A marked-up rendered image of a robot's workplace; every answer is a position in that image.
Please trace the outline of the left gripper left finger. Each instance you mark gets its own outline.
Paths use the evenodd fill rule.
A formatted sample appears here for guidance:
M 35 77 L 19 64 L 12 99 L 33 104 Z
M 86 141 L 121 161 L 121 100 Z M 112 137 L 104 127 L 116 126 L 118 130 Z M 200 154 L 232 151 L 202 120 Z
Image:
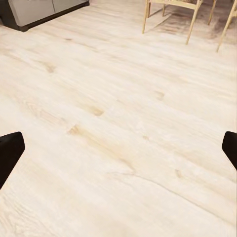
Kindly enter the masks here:
M 0 189 L 25 151 L 20 131 L 0 137 Z

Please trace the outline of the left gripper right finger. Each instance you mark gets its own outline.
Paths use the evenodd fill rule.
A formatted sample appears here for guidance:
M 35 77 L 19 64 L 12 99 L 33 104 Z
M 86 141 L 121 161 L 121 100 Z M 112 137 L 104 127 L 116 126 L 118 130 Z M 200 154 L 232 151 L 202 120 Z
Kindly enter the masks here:
M 237 170 L 237 133 L 227 131 L 223 138 L 222 150 Z

